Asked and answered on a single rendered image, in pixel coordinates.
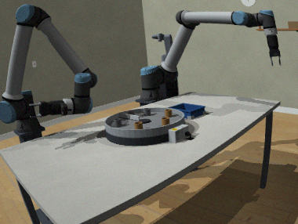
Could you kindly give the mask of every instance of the blue bin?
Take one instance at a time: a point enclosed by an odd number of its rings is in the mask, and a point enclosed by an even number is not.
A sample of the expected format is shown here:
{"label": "blue bin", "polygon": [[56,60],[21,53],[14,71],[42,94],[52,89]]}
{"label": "blue bin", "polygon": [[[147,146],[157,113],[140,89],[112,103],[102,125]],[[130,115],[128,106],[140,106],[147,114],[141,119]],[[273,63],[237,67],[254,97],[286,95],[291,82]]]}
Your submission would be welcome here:
{"label": "blue bin", "polygon": [[184,113],[184,118],[186,119],[194,119],[198,116],[203,115],[205,111],[205,106],[194,105],[189,103],[181,103],[170,108],[180,110]]}

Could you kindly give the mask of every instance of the wooden floor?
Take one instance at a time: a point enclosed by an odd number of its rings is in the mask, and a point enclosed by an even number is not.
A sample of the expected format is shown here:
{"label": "wooden floor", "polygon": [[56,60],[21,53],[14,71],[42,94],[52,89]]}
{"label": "wooden floor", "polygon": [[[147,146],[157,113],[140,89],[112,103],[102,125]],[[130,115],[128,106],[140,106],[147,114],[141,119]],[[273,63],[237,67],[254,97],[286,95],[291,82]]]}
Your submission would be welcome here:
{"label": "wooden floor", "polygon": [[[90,114],[48,127],[43,134],[135,107],[138,103]],[[274,112],[267,187],[260,189],[264,134],[265,120],[197,171],[102,224],[298,224],[298,115]],[[17,143],[18,137],[1,141],[0,149]],[[16,179],[1,157],[0,223],[31,223]]]}

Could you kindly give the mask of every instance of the blue joint cap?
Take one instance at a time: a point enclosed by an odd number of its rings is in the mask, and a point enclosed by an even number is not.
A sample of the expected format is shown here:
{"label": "blue joint cap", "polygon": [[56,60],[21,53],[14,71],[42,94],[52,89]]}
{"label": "blue joint cap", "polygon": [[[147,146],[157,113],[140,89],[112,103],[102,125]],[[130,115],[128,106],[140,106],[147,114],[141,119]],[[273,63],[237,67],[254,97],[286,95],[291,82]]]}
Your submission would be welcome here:
{"label": "blue joint cap", "polygon": [[93,100],[92,100],[91,97],[90,97],[90,99],[91,99],[91,102],[90,102],[89,108],[88,108],[86,113],[89,113],[92,110],[92,107],[93,107]]}
{"label": "blue joint cap", "polygon": [[249,17],[246,15],[246,13],[242,11],[237,11],[233,13],[232,20],[237,25],[246,25],[249,21]]}
{"label": "blue joint cap", "polygon": [[260,13],[268,15],[268,16],[274,16],[272,10],[260,10]]}
{"label": "blue joint cap", "polygon": [[77,73],[74,76],[74,81],[77,83],[86,83],[91,80],[91,74],[89,73]]}
{"label": "blue joint cap", "polygon": [[142,69],[140,70],[140,75],[151,74],[155,72],[157,69],[157,66],[142,67]]}
{"label": "blue joint cap", "polygon": [[0,119],[6,124],[16,121],[16,111],[13,106],[6,101],[0,102]]}
{"label": "blue joint cap", "polygon": [[16,11],[16,21],[18,23],[26,23],[35,14],[35,7],[33,5],[22,5]]}
{"label": "blue joint cap", "polygon": [[22,91],[22,95],[32,95],[32,91],[31,90]]}

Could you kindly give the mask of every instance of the gray circular platform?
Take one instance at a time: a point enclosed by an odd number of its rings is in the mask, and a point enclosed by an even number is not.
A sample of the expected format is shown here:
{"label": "gray circular platform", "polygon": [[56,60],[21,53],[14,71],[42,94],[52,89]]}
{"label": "gray circular platform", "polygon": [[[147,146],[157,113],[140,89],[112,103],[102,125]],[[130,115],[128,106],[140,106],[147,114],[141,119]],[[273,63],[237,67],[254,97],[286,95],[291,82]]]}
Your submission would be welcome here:
{"label": "gray circular platform", "polygon": [[[125,146],[146,146],[169,141],[169,130],[185,124],[184,113],[172,109],[169,124],[162,126],[168,108],[142,108],[124,111],[107,118],[106,137],[110,142]],[[135,122],[142,121],[143,129],[135,129]]]}

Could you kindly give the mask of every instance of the white tabletop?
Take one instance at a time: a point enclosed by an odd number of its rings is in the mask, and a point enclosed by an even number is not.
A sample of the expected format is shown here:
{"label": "white tabletop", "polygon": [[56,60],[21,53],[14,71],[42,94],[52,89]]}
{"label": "white tabletop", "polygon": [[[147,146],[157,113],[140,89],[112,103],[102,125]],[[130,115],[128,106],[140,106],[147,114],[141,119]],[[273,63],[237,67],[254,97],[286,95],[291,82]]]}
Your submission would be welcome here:
{"label": "white tabletop", "polygon": [[190,93],[146,105],[205,106],[186,120],[195,138],[120,146],[102,136],[102,118],[0,151],[53,223],[98,223],[168,186],[219,153],[280,105],[278,101]]}

